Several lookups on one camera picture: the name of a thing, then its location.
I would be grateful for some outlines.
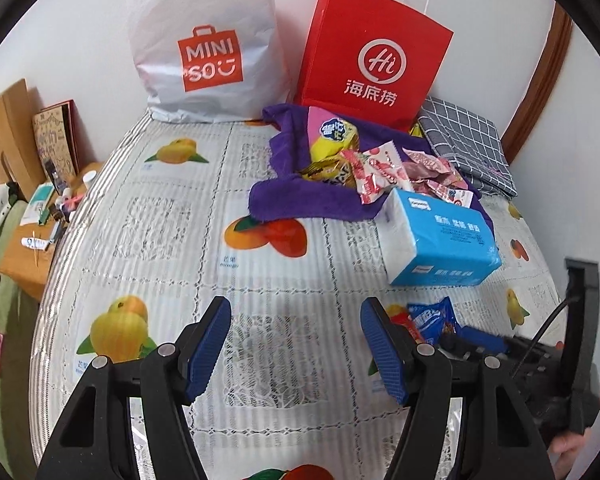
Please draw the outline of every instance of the gray plaid cloth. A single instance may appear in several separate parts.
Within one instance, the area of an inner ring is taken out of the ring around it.
[[[424,101],[418,120],[436,155],[455,165],[476,189],[506,198],[518,194],[491,121],[433,97]]]

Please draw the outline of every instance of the wooden nightstand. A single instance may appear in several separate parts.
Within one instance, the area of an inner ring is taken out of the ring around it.
[[[85,192],[82,176],[91,170],[99,171],[101,167],[100,162],[94,162],[86,166],[76,176],[71,184],[74,196]],[[53,203],[56,196],[56,193],[54,193],[49,203]],[[37,224],[18,226],[13,232],[9,245],[0,261],[0,274],[9,276],[22,290],[37,301],[42,301],[42,293],[45,290],[46,279],[49,276],[51,260],[56,246],[49,245],[46,251],[38,251],[38,266],[36,266],[34,251],[24,247],[22,239],[30,237],[31,233],[34,232],[37,238],[48,240],[55,223],[52,218],[49,218],[46,225],[43,226]]]

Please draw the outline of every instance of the metal rivet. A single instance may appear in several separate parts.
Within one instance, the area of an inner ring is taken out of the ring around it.
[[[158,348],[158,354],[162,357],[168,357],[176,351],[176,345],[173,343],[165,343]]]
[[[107,364],[107,362],[107,356],[99,355],[98,357],[95,357],[93,361],[91,361],[91,366],[93,366],[94,368],[102,368],[104,365]]]
[[[491,368],[492,370],[500,368],[500,360],[492,355],[484,358],[484,364],[487,368]]]
[[[416,347],[416,350],[418,351],[418,354],[426,356],[433,355],[436,351],[436,349],[428,343],[420,343]]]

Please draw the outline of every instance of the wooden bed headboard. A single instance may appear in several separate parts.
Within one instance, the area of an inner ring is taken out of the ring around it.
[[[31,118],[27,85],[21,79],[0,94],[0,184],[16,181],[27,200],[46,180]]]

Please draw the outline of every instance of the red paper shopping bag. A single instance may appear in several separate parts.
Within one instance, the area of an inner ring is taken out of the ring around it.
[[[296,102],[408,131],[452,36],[395,0],[318,0]]]

